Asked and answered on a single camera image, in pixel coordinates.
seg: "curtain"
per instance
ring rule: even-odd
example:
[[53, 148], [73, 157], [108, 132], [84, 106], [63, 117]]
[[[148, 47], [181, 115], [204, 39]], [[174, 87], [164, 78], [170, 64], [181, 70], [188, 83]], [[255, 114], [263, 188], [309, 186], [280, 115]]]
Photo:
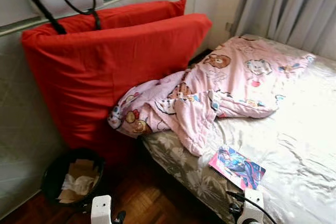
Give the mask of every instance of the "curtain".
[[235, 34], [259, 35], [336, 60], [336, 0], [247, 0]]

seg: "parquet floor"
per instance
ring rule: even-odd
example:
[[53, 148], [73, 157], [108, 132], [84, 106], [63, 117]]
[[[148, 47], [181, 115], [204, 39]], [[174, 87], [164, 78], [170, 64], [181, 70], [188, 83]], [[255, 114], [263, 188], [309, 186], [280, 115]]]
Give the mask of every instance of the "parquet floor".
[[[115, 193], [113, 215], [127, 212], [124, 224], [223, 224], [186, 188], [168, 175], [146, 153], [123, 172], [108, 172], [109, 188]], [[70, 208], [46, 202], [38, 194], [0, 224], [89, 224], [90, 216], [72, 215]]]

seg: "black wastebasket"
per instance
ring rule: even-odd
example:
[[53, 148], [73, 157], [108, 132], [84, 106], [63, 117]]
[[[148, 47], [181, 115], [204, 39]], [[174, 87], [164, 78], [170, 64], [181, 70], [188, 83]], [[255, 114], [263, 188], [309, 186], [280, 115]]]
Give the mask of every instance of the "black wastebasket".
[[[61, 193], [65, 175], [69, 171], [69, 165], [74, 163], [77, 159], [88, 159], [94, 161], [93, 166], [98, 167], [99, 179], [92, 190], [80, 200], [68, 204], [60, 203], [57, 198]], [[102, 179], [103, 170], [104, 159], [94, 151], [86, 148], [70, 150], [66, 154], [58, 157], [45, 171], [41, 185], [42, 193], [49, 202], [54, 204], [76, 208], [80, 208], [85, 204], [91, 204], [92, 199], [95, 196], [100, 195], [100, 182]]]

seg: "pink comforter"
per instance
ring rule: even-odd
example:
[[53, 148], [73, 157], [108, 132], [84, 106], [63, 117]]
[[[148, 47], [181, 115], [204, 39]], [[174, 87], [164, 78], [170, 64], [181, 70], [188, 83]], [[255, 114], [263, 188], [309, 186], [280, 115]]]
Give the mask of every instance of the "pink comforter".
[[193, 68], [129, 90], [109, 124], [131, 137], [172, 130], [200, 156], [216, 117], [264, 118], [278, 109], [284, 86], [314, 55], [282, 55], [262, 40], [235, 37]]

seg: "magazine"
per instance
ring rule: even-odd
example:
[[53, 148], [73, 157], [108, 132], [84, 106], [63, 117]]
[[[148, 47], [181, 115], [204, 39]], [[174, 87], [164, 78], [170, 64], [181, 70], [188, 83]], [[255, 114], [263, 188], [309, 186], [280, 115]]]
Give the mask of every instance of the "magazine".
[[209, 165], [242, 190], [257, 189], [266, 171], [229, 146], [220, 147]]

